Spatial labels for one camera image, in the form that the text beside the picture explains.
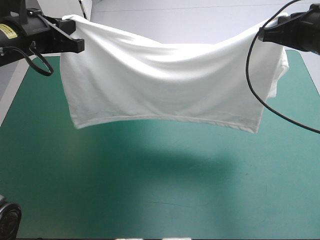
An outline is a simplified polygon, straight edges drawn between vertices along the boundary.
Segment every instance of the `white object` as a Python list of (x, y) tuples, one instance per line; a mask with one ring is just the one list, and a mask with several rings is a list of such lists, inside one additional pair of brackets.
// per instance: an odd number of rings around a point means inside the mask
[[(61, 79), (76, 128), (137, 119), (208, 123), (256, 133), (264, 107), (245, 76), (259, 27), (218, 44), (162, 44), (77, 15), (73, 38), (85, 51), (62, 53)], [(257, 41), (250, 78), (259, 96), (274, 97), (288, 69), (280, 45)]]

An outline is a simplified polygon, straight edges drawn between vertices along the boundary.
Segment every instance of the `yellow label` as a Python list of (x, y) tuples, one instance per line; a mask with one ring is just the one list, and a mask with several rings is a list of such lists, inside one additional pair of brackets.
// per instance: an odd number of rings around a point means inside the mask
[(0, 23), (0, 31), (2, 31), (8, 39), (15, 39), (18, 37), (17, 33), (8, 25)]

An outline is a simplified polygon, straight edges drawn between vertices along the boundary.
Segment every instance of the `gray floor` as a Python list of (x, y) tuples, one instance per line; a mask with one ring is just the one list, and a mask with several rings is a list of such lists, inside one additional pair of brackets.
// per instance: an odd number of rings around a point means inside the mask
[(0, 100), (5, 93), (12, 75), (17, 67), (17, 62), (13, 62), (6, 66), (0, 67)]

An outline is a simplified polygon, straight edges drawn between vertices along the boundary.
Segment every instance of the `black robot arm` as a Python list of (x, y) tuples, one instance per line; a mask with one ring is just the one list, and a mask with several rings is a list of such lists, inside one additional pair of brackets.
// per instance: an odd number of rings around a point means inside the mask
[(320, 55), (320, 4), (279, 17), (277, 25), (260, 30), (258, 39)]
[[(42, 56), (52, 53), (80, 53), (83, 39), (69, 35), (76, 30), (73, 20), (43, 15), (40, 9), (26, 8), (26, 0), (0, 1), (0, 67), (25, 58), (38, 73), (50, 76), (53, 68)], [(29, 56), (36, 55), (47, 69), (36, 66)]]

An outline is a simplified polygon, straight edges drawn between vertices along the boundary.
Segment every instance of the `white floor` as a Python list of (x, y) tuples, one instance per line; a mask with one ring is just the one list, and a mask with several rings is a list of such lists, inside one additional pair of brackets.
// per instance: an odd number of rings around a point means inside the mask
[[(214, 44), (268, 19), (288, 1), (93, 0), (91, 21), (139, 34), (161, 43)], [(52, 1), (39, 2), (44, 13), (48, 15), (51, 10), (55, 14), (60, 14), (67, 9), (65, 4), (57, 4), (57, 1), (54, 5)], [(312, 3), (320, 3), (320, 0), (303, 0), (290, 6), (286, 12), (305, 12)], [(302, 52), (301, 55), (320, 93), (320, 56), (308, 52)], [(28, 68), (26, 64), (20, 62), (13, 74), (15, 67), (16, 64), (0, 67), (0, 125)]]

